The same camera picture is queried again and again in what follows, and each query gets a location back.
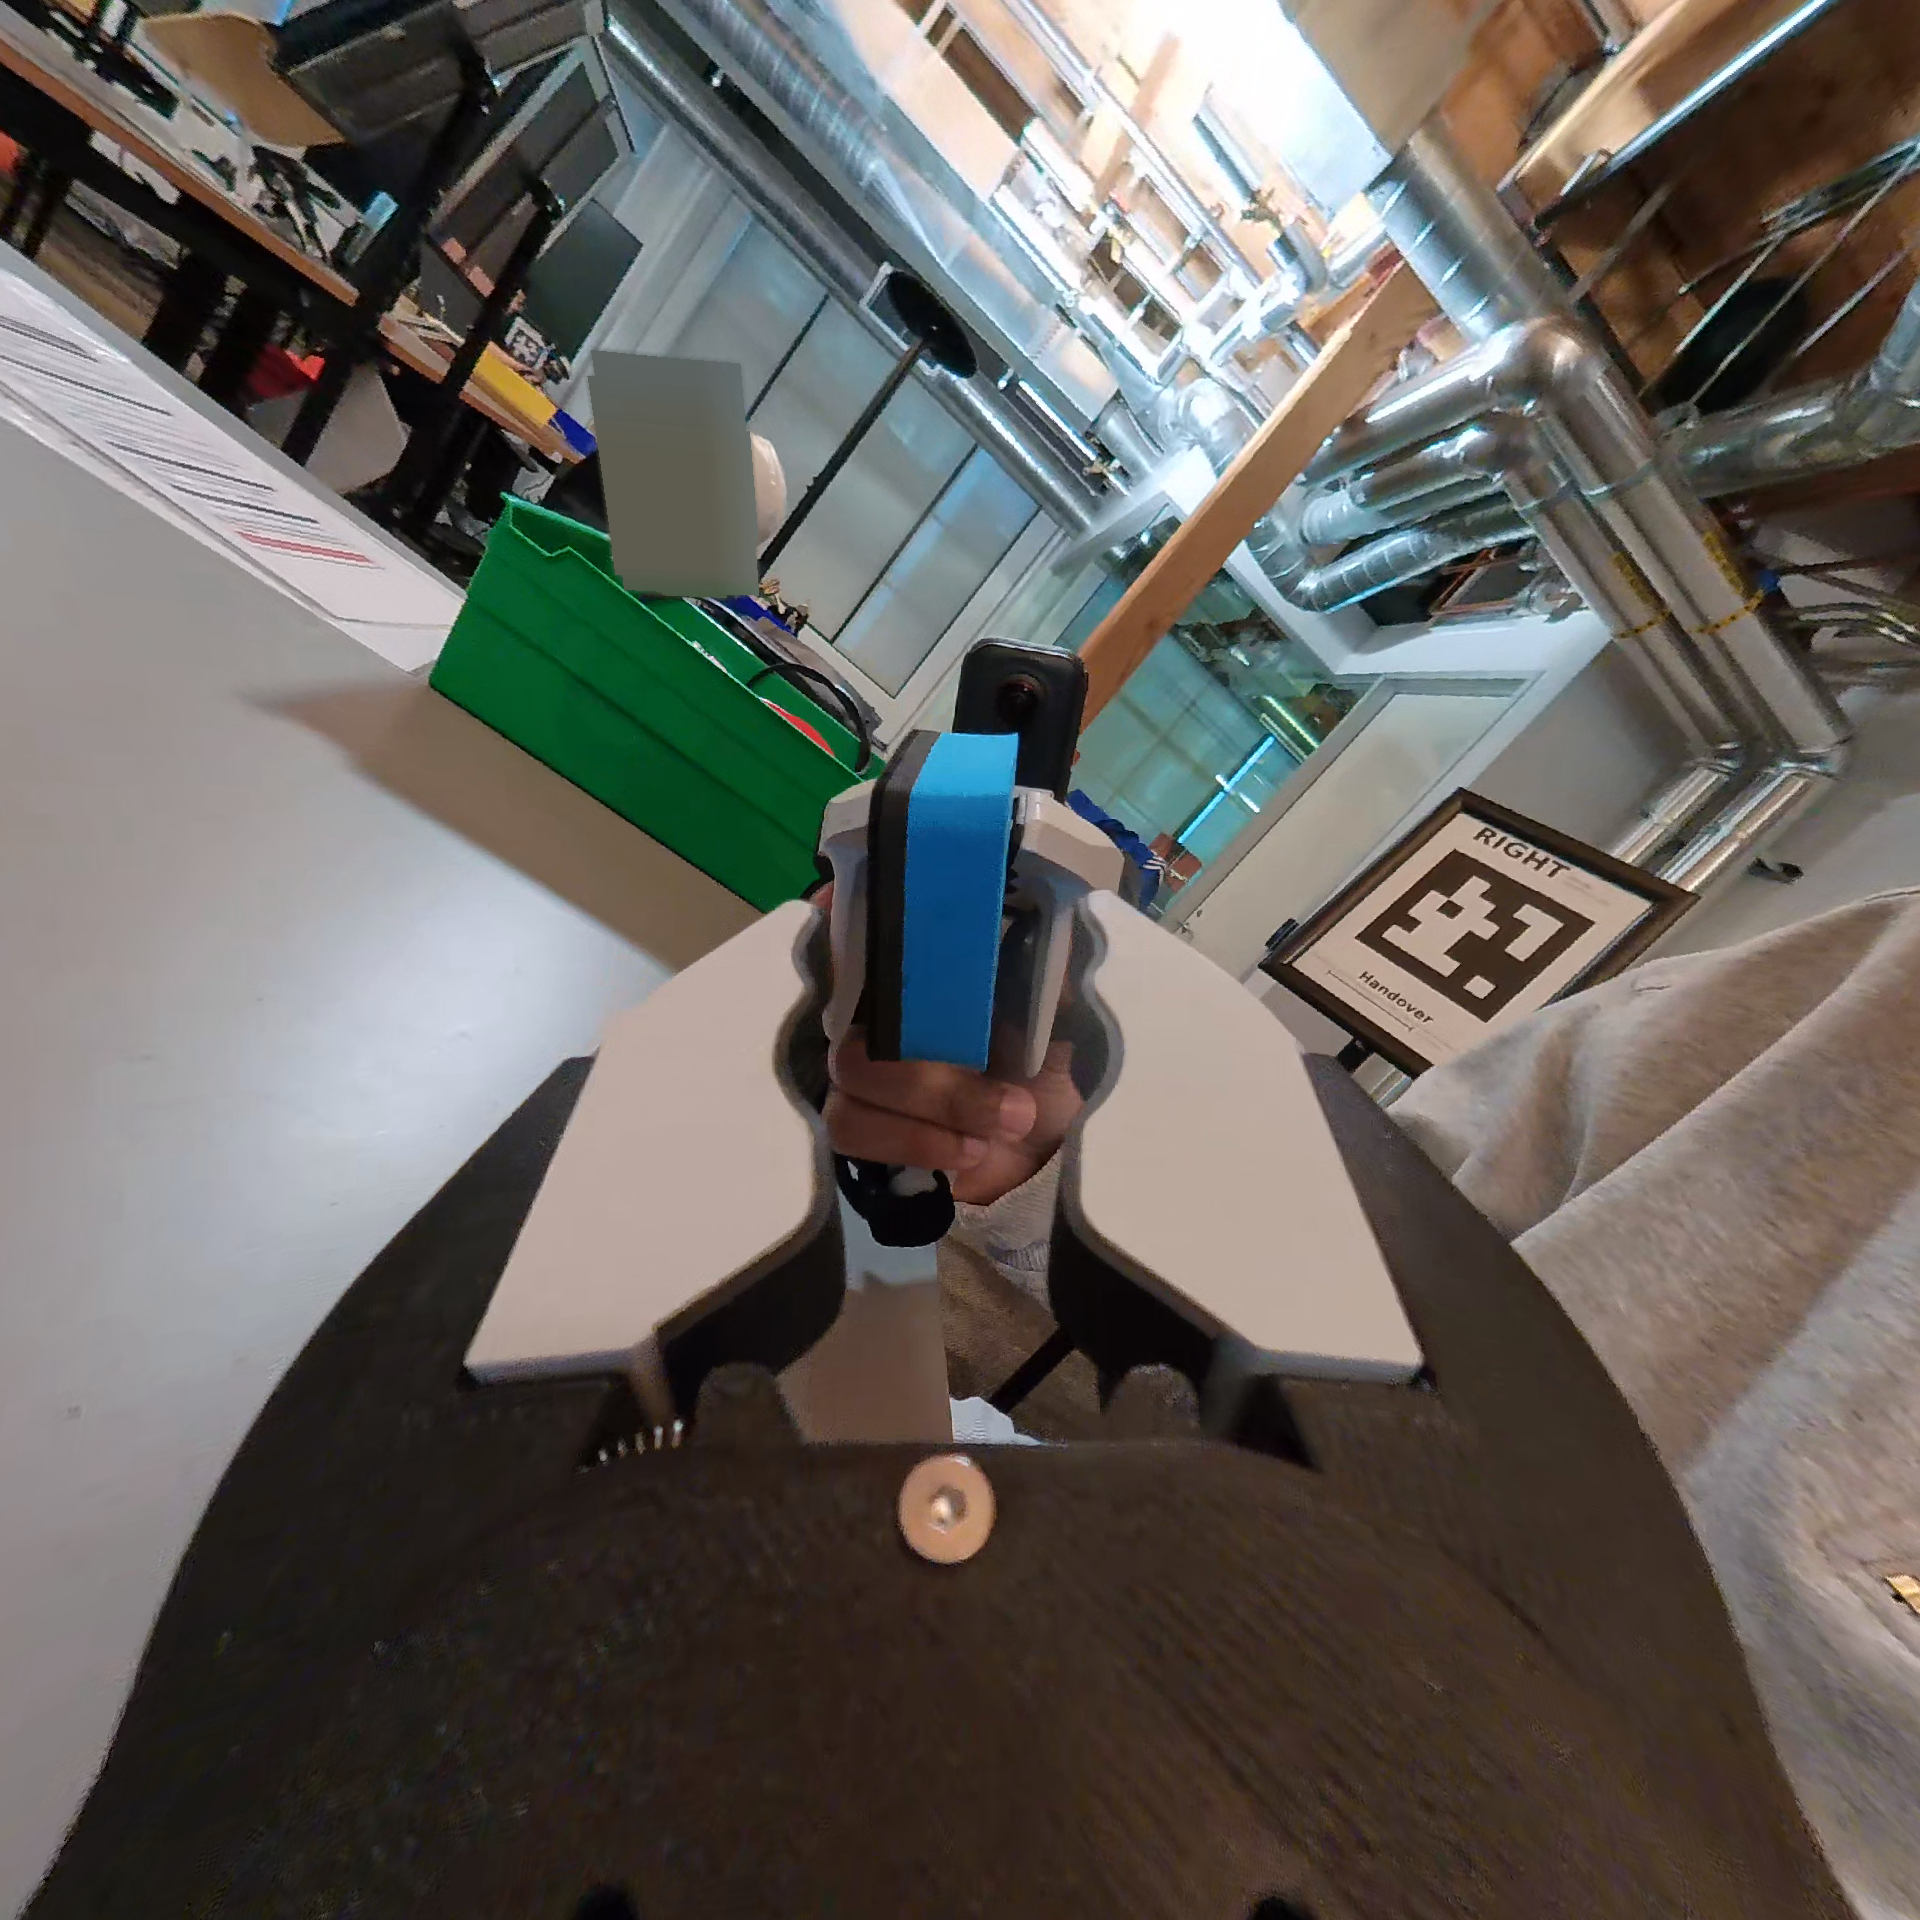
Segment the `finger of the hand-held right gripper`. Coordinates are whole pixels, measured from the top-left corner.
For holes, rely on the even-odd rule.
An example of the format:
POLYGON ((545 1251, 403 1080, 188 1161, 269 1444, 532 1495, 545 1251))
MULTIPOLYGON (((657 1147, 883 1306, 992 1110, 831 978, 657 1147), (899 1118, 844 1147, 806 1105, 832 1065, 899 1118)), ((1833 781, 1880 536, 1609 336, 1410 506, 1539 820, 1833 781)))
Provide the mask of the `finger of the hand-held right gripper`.
POLYGON ((844 1041, 870 978, 870 824, 874 790, 845 790, 824 811, 821 860, 831 868, 831 1001, 824 1032, 844 1041))
POLYGON ((1044 1068, 1076 957, 1076 915, 1099 892, 1120 892, 1120 850, 1056 793, 1020 790, 1001 942, 996 1065, 1044 1068))

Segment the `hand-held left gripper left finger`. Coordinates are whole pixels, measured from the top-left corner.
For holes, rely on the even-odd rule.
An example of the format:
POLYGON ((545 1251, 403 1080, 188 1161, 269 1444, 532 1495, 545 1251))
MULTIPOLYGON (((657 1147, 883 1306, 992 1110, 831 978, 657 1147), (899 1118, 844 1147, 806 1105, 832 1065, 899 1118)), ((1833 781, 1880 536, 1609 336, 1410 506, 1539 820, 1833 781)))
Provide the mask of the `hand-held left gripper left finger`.
POLYGON ((618 1016, 468 1347, 474 1383, 618 1378, 694 1424, 735 1363, 788 1372, 837 1327, 837 1187, 790 1065, 821 1016, 790 903, 618 1016))

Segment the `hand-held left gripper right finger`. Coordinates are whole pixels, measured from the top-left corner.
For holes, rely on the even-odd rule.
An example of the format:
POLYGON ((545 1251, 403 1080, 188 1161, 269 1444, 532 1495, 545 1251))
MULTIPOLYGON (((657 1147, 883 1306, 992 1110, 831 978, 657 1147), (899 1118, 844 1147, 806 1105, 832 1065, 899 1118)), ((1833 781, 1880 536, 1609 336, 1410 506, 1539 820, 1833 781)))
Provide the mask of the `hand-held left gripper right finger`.
POLYGON ((1205 1427, 1273 1427, 1283 1383, 1419 1385, 1425 1347, 1286 1025, 1106 892, 1076 957, 1090 1092, 1044 1285, 1100 1392, 1167 1369, 1205 1427))

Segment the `person's right hand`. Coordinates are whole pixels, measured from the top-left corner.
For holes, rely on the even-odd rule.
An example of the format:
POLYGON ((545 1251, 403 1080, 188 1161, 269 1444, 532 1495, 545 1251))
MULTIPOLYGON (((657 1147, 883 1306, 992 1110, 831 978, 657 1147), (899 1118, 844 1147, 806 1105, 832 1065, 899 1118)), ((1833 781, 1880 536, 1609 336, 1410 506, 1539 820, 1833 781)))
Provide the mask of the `person's right hand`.
POLYGON ((1081 1105, 1067 1041, 1020 1078, 1008 1065, 874 1063, 853 1029, 831 1049, 824 1122, 844 1161, 945 1174, 961 1205, 992 1205, 1057 1155, 1081 1105))

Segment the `green plastic bin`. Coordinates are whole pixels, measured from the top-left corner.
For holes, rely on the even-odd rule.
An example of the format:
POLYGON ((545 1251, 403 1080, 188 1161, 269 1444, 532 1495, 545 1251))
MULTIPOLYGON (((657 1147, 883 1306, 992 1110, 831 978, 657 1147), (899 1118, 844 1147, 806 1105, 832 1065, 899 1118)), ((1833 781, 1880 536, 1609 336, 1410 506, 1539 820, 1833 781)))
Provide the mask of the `green plastic bin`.
POLYGON ((817 885, 824 811, 874 762, 857 711, 684 598, 638 598, 611 540, 505 499, 431 691, 756 907, 817 885))

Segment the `framed black-white marker sign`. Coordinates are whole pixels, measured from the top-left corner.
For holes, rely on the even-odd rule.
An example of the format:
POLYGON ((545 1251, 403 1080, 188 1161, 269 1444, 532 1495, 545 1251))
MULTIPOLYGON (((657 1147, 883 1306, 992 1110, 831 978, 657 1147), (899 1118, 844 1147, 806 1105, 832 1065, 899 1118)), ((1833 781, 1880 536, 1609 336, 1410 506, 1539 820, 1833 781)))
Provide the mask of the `framed black-white marker sign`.
POLYGON ((1696 903, 1650 868, 1457 790, 1293 926, 1262 974, 1420 1078, 1624 974, 1696 903))

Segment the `black round floor lamp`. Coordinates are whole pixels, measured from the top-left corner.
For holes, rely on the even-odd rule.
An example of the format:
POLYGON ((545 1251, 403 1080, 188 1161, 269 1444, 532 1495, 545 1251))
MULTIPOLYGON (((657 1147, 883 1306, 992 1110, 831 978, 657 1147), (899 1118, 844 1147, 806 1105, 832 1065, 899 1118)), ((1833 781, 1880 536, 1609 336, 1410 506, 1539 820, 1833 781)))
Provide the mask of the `black round floor lamp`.
POLYGON ((782 564, 788 545, 799 536, 806 519, 824 506, 841 475, 853 465, 871 427, 883 421, 895 395, 923 367, 947 373, 961 381, 977 376, 977 346, 961 317, 916 275, 887 275, 880 292, 880 310, 906 336, 906 354, 895 360, 874 395, 853 417, 841 445, 831 450, 824 467, 815 475, 806 495, 782 519, 779 532, 758 555, 760 577, 782 564))

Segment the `black computer monitor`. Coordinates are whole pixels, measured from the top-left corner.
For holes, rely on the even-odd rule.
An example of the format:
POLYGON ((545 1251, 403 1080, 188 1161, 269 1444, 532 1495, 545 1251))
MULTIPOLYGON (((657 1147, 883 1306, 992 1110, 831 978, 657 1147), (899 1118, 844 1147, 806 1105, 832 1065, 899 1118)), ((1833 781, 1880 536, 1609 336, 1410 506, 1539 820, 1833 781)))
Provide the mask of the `black computer monitor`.
POLYGON ((522 284, 522 317, 565 363, 587 346, 640 250, 630 226, 587 201, 536 258, 522 284))

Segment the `silver pipe bundle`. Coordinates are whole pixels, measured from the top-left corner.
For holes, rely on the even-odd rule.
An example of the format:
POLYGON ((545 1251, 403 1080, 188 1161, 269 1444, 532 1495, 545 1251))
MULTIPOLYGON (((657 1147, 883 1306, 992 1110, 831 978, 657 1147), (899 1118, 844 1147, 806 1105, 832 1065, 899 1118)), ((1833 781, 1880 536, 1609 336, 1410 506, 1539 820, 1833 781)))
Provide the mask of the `silver pipe bundle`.
POLYGON ((1917 293, 1854 376, 1661 436, 1440 117, 1365 195, 1463 350, 1328 436, 1300 475, 1318 495, 1247 545, 1286 605, 1341 612, 1533 536, 1693 746, 1616 857, 1705 895, 1839 785, 1853 746, 1707 498, 1913 450, 1917 293))

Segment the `black equipment stand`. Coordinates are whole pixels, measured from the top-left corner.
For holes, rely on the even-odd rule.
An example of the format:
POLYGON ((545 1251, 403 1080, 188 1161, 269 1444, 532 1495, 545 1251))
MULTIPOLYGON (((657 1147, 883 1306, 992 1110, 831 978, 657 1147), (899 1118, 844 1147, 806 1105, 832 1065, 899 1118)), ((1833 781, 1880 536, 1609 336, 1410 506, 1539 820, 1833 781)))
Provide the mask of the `black equipment stand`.
POLYGON ((273 70, 327 135, 306 165, 361 213, 339 273, 356 302, 327 341, 317 393, 349 381, 380 317, 416 282, 427 233, 492 165, 544 169, 565 135, 536 135, 545 107, 608 107, 587 79, 608 4, 310 4, 275 26, 273 70))

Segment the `printed paper sheet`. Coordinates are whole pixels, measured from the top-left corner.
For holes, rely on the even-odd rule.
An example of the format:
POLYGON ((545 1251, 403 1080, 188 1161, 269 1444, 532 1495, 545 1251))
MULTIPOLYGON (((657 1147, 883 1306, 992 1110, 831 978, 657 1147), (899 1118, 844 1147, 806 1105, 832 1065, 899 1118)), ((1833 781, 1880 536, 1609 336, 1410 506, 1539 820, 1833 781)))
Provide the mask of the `printed paper sheet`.
POLYGON ((3 421, 421 675, 464 595, 55 282, 3 252, 3 421))

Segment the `wooden workbench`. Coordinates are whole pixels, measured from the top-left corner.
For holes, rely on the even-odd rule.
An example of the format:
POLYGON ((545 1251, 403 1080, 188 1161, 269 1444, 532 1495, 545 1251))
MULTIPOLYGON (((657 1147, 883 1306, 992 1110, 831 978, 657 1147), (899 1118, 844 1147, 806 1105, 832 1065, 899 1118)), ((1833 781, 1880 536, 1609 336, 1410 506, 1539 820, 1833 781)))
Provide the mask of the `wooden workbench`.
POLYGON ((529 417, 481 380, 455 381, 462 350, 397 319, 398 293, 367 303, 349 279, 281 240, 192 158, 152 131, 107 83, 55 36, 3 8, 3 142, 13 144, 3 247, 37 258, 77 186, 161 233, 179 252, 143 346, 171 371, 203 354, 203 393, 239 413, 249 373, 281 323, 325 346, 325 373, 403 367, 459 408, 522 439, 549 462, 582 453, 551 417, 529 417))

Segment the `wooden post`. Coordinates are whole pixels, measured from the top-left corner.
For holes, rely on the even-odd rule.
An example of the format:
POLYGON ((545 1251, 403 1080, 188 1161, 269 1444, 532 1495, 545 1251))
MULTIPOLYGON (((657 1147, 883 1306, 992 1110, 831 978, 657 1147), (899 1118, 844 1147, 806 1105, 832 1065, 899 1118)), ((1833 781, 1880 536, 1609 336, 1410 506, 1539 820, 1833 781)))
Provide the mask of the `wooden post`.
POLYGON ((1365 306, 1328 341, 1273 416, 1235 453, 1211 495, 1178 523, 1087 637, 1081 651, 1087 671, 1086 725, 1118 699, 1253 523, 1304 478, 1311 458, 1335 427, 1365 405, 1395 371, 1406 343, 1434 313, 1434 298, 1409 266, 1395 266, 1377 282, 1365 306))

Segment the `silver ventilation duct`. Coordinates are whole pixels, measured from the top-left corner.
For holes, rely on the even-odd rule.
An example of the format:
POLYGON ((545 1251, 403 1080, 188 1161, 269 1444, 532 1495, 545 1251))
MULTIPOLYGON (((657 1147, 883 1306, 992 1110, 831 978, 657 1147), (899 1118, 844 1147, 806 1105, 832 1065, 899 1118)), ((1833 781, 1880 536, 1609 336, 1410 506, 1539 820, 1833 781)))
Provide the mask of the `silver ventilation duct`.
POLYGON ((741 142, 779 226, 859 310, 918 279, 961 323, 977 373, 932 373, 939 403, 1057 523, 1151 478, 1158 450, 1090 341, 1076 263, 1047 266, 1007 195, 1020 144, 983 124, 983 182, 884 89, 901 57, 932 107, 961 107, 939 52, 893 4, 662 4, 677 44, 708 66, 708 117, 741 142))

